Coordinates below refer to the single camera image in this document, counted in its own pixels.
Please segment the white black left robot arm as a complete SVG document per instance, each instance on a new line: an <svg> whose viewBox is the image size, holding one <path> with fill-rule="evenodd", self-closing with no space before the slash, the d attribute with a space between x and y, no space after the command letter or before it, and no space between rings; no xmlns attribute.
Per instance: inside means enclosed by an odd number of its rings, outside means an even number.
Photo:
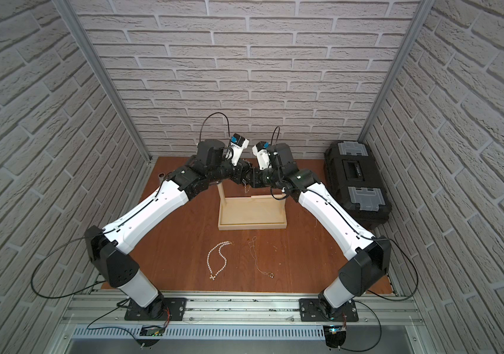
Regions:
<svg viewBox="0 0 504 354"><path fill-rule="evenodd" d="M169 173L160 187L122 217L104 228L85 232L88 257L104 280L121 290L145 316L159 319L164 312L163 295L147 279L130 253L155 226L184 206L209 185L226 179L238 180L244 169L240 156L249 141L234 134L225 145L204 140L185 165Z"/></svg>

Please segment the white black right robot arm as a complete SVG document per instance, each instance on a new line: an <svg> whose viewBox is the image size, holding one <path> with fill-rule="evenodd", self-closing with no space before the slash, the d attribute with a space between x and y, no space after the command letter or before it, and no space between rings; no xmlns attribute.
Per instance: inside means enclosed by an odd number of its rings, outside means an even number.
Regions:
<svg viewBox="0 0 504 354"><path fill-rule="evenodd" d="M347 259L337 278L318 295L322 314L328 319L337 317L342 305L364 294L386 275L391 242L364 229L314 172L298 168L287 144L258 142L252 151L259 167L251 173L251 185L281 190L295 200L330 233Z"/></svg>

